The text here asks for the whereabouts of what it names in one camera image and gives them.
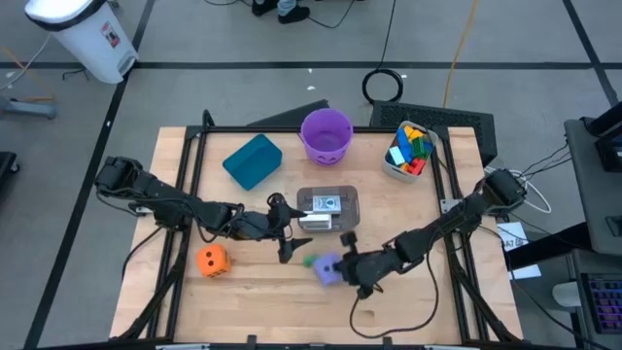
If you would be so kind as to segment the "grey keyboard shelf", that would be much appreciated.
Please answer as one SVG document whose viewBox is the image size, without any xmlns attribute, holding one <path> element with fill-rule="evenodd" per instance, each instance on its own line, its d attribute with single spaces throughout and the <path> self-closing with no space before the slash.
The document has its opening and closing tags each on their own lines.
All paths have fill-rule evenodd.
<svg viewBox="0 0 622 350">
<path fill-rule="evenodd" d="M 588 342 L 589 350 L 622 350 L 622 334 L 597 333 L 592 321 L 591 313 L 587 308 L 587 297 L 581 283 L 583 273 L 613 273 L 622 274 L 622 257 L 587 252 L 584 250 L 572 250 L 570 253 L 571 275 L 578 284 L 581 306 L 578 311 L 578 326 L 582 336 Z"/>
</svg>

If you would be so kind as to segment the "purple plastic bucket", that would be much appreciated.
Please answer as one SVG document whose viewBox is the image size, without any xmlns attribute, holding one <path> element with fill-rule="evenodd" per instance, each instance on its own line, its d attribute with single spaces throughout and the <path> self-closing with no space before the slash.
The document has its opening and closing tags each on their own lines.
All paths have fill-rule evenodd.
<svg viewBox="0 0 622 350">
<path fill-rule="evenodd" d="M 353 136 L 354 127 L 350 119 L 344 113 L 331 108 L 311 112 L 300 128 L 307 157 L 320 165 L 340 162 Z"/>
</svg>

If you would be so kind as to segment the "black aluminium table frame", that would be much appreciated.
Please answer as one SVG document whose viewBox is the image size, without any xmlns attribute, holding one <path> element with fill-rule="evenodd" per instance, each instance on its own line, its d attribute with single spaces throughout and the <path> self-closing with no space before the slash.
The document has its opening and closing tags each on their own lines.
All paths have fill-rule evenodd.
<svg viewBox="0 0 622 350">
<path fill-rule="evenodd" d="M 197 194 L 204 200 L 242 202 L 250 210 L 264 212 L 266 198 L 275 192 L 295 206 L 296 193 L 303 187 L 352 185 L 359 193 L 361 222 L 355 228 L 360 251 L 381 248 L 381 244 L 407 229 L 427 225 L 439 216 L 431 166 L 424 168 L 415 183 L 405 184 L 381 170 L 381 160 L 393 140 L 391 132 L 356 133 L 346 156 L 335 166 L 321 166 L 309 160 L 296 133 L 247 131 L 207 134 Z M 284 154 L 282 165 L 251 191 L 243 190 L 223 169 L 222 163 L 256 134 L 264 133 Z M 472 191 L 483 176 L 478 145 L 472 128 L 448 128 L 459 184 L 463 193 Z M 186 129 L 163 127 L 155 144 L 151 172 L 164 182 L 175 184 Z M 344 247 L 339 233 L 306 234 L 296 222 L 294 237 L 314 240 L 294 252 L 287 264 L 278 263 L 278 244 L 271 241 L 234 242 L 217 239 L 232 258 L 229 273 L 214 279 L 201 276 L 195 262 L 206 244 L 196 228 L 190 238 L 189 258 L 182 283 L 176 325 L 178 342 L 246 342 L 249 334 L 258 343 L 373 344 L 354 334 L 348 323 L 356 289 L 347 285 L 324 288 L 313 270 L 302 265 L 310 254 L 338 252 Z M 154 293 L 165 234 L 160 232 L 137 251 L 122 282 L 111 336 L 119 336 L 138 317 Z M 507 278 L 499 239 L 479 229 L 470 244 L 482 296 L 505 326 L 523 337 L 517 307 Z M 443 241 L 434 244 L 431 264 L 439 288 L 439 306 L 433 320 L 417 332 L 394 333 L 393 344 L 461 342 L 451 288 L 451 274 Z M 362 301 L 355 312 L 355 325 L 366 334 L 423 323 L 434 304 L 433 284 L 426 264 L 404 275 L 392 274 L 380 285 L 384 294 Z"/>
</svg>

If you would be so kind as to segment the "black desk beam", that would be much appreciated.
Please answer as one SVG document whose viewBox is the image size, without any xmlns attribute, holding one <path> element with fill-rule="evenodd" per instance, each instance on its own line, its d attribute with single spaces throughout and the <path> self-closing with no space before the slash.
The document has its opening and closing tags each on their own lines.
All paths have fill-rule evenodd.
<svg viewBox="0 0 622 350">
<path fill-rule="evenodd" d="M 507 269 L 538 264 L 570 253 L 574 249 L 592 249 L 586 223 L 567 227 L 552 235 L 513 249 L 506 254 Z"/>
</svg>

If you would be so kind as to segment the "grey stand foot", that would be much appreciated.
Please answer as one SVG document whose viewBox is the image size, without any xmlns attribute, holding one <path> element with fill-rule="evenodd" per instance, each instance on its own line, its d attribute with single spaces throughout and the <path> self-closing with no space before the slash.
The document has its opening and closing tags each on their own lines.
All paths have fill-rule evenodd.
<svg viewBox="0 0 622 350">
<path fill-rule="evenodd" d="M 29 115 L 52 120 L 56 117 L 56 110 L 52 105 L 37 104 L 34 102 L 20 102 L 0 95 L 0 112 L 16 115 Z"/>
</svg>

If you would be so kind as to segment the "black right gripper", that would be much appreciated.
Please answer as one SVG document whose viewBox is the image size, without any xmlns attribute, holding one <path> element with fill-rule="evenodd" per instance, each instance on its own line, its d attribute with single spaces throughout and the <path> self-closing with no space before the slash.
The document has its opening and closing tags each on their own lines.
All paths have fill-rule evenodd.
<svg viewBox="0 0 622 350">
<path fill-rule="evenodd" d="M 339 238 L 341 244 L 349 251 L 342 256 L 340 262 L 332 264 L 332 268 L 342 274 L 335 278 L 334 285 L 357 286 L 359 299 L 371 296 L 382 278 L 391 272 L 400 271 L 404 265 L 397 251 L 389 246 L 383 247 L 382 250 L 359 253 L 356 246 L 358 239 L 353 231 L 342 233 Z"/>
</svg>

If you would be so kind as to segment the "black perforated panel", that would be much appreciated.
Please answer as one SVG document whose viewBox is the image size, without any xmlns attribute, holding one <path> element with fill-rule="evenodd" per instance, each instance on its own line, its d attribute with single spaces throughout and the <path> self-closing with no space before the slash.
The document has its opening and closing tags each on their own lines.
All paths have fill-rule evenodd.
<svg viewBox="0 0 622 350">
<path fill-rule="evenodd" d="M 482 164 L 489 165 L 498 155 L 495 121 L 491 114 L 385 101 L 374 104 L 369 125 L 397 126 L 405 121 L 426 128 L 472 127 Z"/>
</svg>

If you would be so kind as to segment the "large blue toy brick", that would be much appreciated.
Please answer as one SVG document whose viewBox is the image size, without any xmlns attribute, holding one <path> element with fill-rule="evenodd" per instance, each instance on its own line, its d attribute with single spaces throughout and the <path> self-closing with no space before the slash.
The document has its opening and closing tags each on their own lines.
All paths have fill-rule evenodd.
<svg viewBox="0 0 622 350">
<path fill-rule="evenodd" d="M 402 157 L 407 163 L 410 163 L 414 158 L 413 149 L 403 128 L 397 130 L 397 143 Z"/>
</svg>

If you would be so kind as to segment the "white rounded object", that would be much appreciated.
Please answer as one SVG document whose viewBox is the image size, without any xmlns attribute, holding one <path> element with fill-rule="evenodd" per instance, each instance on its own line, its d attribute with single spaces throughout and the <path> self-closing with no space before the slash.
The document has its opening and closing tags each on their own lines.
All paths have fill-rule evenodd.
<svg viewBox="0 0 622 350">
<path fill-rule="evenodd" d="M 563 307 L 580 307 L 581 298 L 576 281 L 560 283 L 552 288 L 553 299 Z"/>
</svg>

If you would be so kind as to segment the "orange foam die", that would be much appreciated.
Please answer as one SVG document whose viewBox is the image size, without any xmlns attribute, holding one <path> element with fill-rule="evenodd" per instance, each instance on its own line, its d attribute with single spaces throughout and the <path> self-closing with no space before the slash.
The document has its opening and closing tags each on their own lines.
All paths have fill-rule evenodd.
<svg viewBox="0 0 622 350">
<path fill-rule="evenodd" d="M 208 245 L 199 250 L 196 263 L 200 273 L 209 278 L 220 276 L 231 269 L 227 251 L 221 244 Z"/>
</svg>

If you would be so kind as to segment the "blank white paper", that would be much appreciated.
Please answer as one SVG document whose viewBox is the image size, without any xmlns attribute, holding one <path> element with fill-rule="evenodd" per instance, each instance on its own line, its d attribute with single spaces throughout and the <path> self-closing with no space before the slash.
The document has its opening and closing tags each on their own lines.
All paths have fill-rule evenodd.
<svg viewBox="0 0 622 350">
<path fill-rule="evenodd" d="M 541 276 L 541 271 L 537 264 L 532 264 L 529 266 L 513 269 L 508 272 L 508 278 L 510 280 L 539 278 L 540 276 Z"/>
</svg>

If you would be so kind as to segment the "smoky transparent plastic tray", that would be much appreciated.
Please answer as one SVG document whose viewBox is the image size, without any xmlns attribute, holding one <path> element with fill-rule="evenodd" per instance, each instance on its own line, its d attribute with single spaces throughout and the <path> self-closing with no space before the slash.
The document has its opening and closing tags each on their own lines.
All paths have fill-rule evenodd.
<svg viewBox="0 0 622 350">
<path fill-rule="evenodd" d="M 296 194 L 297 209 L 307 214 L 312 211 L 314 195 L 338 195 L 341 200 L 341 213 L 331 215 L 331 229 L 304 230 L 307 232 L 342 232 L 357 226 L 361 220 L 358 192 L 353 186 L 302 188 Z"/>
</svg>

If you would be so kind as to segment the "teal plastic bin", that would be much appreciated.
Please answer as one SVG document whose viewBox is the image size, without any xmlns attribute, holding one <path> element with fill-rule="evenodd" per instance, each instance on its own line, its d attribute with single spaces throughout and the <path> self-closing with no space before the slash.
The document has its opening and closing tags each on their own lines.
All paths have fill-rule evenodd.
<svg viewBox="0 0 622 350">
<path fill-rule="evenodd" d="M 282 163 L 282 151 L 264 134 L 258 134 L 223 161 L 224 169 L 246 191 L 274 172 Z"/>
</svg>

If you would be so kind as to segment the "grey desk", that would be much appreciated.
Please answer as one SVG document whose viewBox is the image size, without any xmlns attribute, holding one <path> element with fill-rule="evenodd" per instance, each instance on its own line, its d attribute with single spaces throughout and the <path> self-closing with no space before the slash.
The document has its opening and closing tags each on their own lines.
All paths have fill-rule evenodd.
<svg viewBox="0 0 622 350">
<path fill-rule="evenodd" d="M 592 249 L 622 256 L 622 233 L 614 235 L 608 217 L 622 217 L 622 173 L 606 172 L 595 143 L 582 121 L 567 120 L 564 129 Z"/>
</svg>

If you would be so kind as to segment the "black monitor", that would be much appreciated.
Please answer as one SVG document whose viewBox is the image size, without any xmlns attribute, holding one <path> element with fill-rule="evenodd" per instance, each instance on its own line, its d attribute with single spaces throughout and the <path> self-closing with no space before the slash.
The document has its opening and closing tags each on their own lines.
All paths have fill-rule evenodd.
<svg viewBox="0 0 622 350">
<path fill-rule="evenodd" d="M 622 101 L 595 119 L 581 120 L 588 133 L 596 137 L 594 145 L 604 170 L 622 173 Z"/>
</svg>

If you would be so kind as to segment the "backlit keyboard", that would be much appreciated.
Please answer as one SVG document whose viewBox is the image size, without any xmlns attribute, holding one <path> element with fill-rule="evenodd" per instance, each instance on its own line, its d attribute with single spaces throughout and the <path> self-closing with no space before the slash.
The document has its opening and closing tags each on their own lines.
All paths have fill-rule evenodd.
<svg viewBox="0 0 622 350">
<path fill-rule="evenodd" d="M 596 332 L 622 334 L 622 274 L 583 273 L 581 283 Z"/>
</svg>

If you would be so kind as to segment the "white pedal trash can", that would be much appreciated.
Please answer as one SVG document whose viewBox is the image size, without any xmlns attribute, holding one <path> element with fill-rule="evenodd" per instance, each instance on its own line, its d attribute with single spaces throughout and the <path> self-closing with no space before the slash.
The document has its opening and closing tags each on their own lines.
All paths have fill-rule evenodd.
<svg viewBox="0 0 622 350">
<path fill-rule="evenodd" d="M 97 80 L 118 84 L 139 55 L 112 10 L 111 0 L 29 0 L 24 12 Z"/>
</svg>

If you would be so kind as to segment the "light grey plastic bin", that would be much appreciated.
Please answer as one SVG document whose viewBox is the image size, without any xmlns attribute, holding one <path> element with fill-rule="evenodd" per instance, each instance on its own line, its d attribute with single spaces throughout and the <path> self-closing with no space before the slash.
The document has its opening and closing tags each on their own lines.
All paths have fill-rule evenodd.
<svg viewBox="0 0 622 350">
<path fill-rule="evenodd" d="M 431 129 L 426 128 L 426 127 L 421 126 L 421 125 L 418 125 L 418 124 L 416 124 L 414 122 L 402 122 L 397 129 L 404 128 L 406 125 L 410 125 L 410 126 L 412 126 L 414 128 L 419 129 L 420 131 L 422 131 L 424 133 L 424 135 L 422 137 L 424 137 L 426 139 L 426 141 L 433 143 L 433 149 L 430 151 L 430 154 L 429 154 L 428 158 L 425 159 L 425 161 L 426 161 L 426 165 L 424 167 L 424 169 L 425 169 L 427 167 L 428 163 L 431 161 L 432 152 L 435 150 L 435 146 L 436 146 L 436 143 L 438 141 L 438 135 L 434 131 L 432 131 Z M 416 181 L 416 179 L 419 178 L 422 175 L 423 171 L 422 171 L 422 173 L 419 176 L 413 176 L 412 174 L 408 173 L 407 171 L 401 170 L 400 166 L 394 166 L 391 163 L 391 158 L 390 158 L 390 156 L 388 154 L 389 149 L 392 148 L 392 147 L 398 147 L 397 131 L 395 133 L 395 137 L 394 137 L 391 145 L 387 149 L 387 151 L 386 151 L 386 153 L 384 155 L 384 158 L 382 160 L 383 171 L 387 175 L 389 175 L 391 177 L 394 177 L 394 178 L 396 178 L 396 179 L 398 179 L 398 180 L 400 180 L 402 182 L 405 182 L 405 183 L 408 183 L 408 184 L 414 183 Z"/>
</svg>

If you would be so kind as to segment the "purple foam die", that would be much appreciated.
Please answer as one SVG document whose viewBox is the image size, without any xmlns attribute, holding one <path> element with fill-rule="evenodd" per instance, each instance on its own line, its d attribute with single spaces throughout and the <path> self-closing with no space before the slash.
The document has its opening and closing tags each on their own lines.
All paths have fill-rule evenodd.
<svg viewBox="0 0 622 350">
<path fill-rule="evenodd" d="M 336 269 L 340 256 L 336 253 L 319 256 L 313 262 L 313 269 L 324 287 L 338 285 L 343 281 L 342 274 Z"/>
</svg>

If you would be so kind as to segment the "printed white paper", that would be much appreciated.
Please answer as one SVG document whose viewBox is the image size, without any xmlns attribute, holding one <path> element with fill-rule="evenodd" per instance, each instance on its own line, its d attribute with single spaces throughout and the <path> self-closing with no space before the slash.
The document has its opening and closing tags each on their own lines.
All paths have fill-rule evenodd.
<svg viewBox="0 0 622 350">
<path fill-rule="evenodd" d="M 498 234 L 501 236 L 506 252 L 529 243 L 520 223 L 498 223 Z"/>
</svg>

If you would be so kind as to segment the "long green toy brick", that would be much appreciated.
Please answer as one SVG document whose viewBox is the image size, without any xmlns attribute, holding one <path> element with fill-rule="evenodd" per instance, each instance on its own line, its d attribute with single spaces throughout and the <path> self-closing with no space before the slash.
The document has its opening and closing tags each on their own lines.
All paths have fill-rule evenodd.
<svg viewBox="0 0 622 350">
<path fill-rule="evenodd" d="M 413 157 L 427 159 L 431 148 L 424 137 L 417 137 L 412 140 Z"/>
</svg>

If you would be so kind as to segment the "person's foot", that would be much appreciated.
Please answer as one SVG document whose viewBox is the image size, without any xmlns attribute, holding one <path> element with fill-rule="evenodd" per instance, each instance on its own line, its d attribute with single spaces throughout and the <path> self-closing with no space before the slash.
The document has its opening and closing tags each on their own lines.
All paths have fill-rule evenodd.
<svg viewBox="0 0 622 350">
<path fill-rule="evenodd" d="M 297 0 L 279 0 L 277 12 L 278 20 L 282 24 L 300 22 L 310 16 L 310 9 L 300 6 Z"/>
<path fill-rule="evenodd" d="M 253 0 L 251 9 L 256 17 L 261 17 L 278 7 L 279 0 Z"/>
</svg>

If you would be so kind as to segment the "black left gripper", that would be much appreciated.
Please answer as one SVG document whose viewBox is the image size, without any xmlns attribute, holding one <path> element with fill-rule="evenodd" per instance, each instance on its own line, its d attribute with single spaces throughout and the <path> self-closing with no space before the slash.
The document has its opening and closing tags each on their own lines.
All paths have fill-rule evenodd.
<svg viewBox="0 0 622 350">
<path fill-rule="evenodd" d="M 244 212 L 237 222 L 237 237 L 241 240 L 276 240 L 279 243 L 280 263 L 287 263 L 292 252 L 310 243 L 312 238 L 292 238 L 288 240 L 285 228 L 291 224 L 292 217 L 305 217 L 306 213 L 292 208 L 285 197 L 278 192 L 267 199 L 267 214 L 255 211 Z"/>
</svg>

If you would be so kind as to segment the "card deck black emblem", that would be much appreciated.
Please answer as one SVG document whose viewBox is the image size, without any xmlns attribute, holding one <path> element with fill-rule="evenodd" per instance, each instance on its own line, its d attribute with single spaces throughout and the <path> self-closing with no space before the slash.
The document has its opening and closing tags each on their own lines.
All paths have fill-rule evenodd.
<svg viewBox="0 0 622 350">
<path fill-rule="evenodd" d="M 314 213 L 330 215 L 341 213 L 341 200 L 338 195 L 314 195 L 312 206 Z"/>
</svg>

